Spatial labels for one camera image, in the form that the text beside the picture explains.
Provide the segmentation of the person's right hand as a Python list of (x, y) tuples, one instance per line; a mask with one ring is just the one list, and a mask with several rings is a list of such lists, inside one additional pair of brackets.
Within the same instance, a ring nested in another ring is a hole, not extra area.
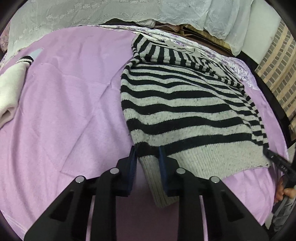
[(283, 177), (281, 177), (276, 186), (274, 203), (278, 203), (279, 201), (282, 201), (284, 196), (287, 196), (290, 199), (294, 199), (295, 194), (296, 194), (296, 191), (294, 188), (284, 188)]

